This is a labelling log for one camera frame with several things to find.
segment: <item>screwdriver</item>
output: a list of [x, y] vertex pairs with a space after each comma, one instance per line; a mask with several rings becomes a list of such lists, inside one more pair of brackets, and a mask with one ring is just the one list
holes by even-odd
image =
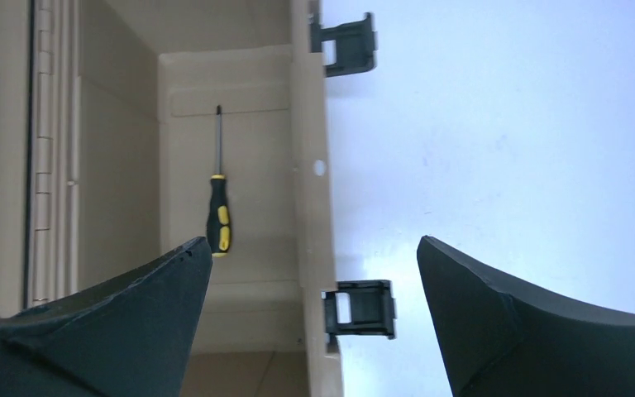
[[222, 173], [222, 108], [217, 105], [215, 129], [215, 174], [210, 178], [211, 197], [206, 238], [214, 257], [230, 249], [230, 211], [227, 206], [227, 178]]

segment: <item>screwdriver handle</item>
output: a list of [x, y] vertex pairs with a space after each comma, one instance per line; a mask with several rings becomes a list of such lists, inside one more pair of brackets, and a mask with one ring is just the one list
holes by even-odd
[[225, 175], [213, 175], [210, 179], [211, 197], [206, 238], [212, 255], [225, 256], [230, 249], [230, 210], [227, 206], [227, 181]]

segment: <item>black latch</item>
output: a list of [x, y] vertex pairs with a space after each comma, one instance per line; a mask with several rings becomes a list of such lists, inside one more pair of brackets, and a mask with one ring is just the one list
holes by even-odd
[[335, 63], [325, 66], [327, 77], [364, 73], [375, 66], [376, 38], [371, 13], [364, 21], [344, 23], [322, 29], [320, 14], [315, 12], [310, 21], [311, 52], [322, 52], [324, 41], [335, 42]]
[[[337, 294], [349, 295], [351, 321], [339, 323]], [[325, 332], [330, 335], [385, 335], [395, 338], [395, 304], [389, 280], [340, 281], [325, 293]]]

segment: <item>round hole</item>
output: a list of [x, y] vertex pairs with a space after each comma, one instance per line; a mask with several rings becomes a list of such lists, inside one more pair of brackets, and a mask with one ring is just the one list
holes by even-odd
[[327, 165], [322, 160], [315, 160], [313, 163], [313, 172], [317, 176], [325, 175], [325, 171], [327, 170]]

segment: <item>black plastic clasp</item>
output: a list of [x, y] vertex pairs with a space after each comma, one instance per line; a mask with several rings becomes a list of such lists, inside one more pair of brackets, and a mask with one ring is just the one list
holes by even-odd
[[320, 14], [310, 21], [311, 52], [322, 52], [324, 41], [335, 42], [335, 63], [325, 66], [327, 77], [364, 73], [375, 66], [376, 37], [372, 15], [367, 12], [363, 21], [349, 22], [322, 29]]
[[[351, 321], [339, 323], [337, 294], [349, 295]], [[389, 280], [340, 281], [325, 293], [325, 332], [334, 335], [384, 335], [395, 339], [395, 303]]]

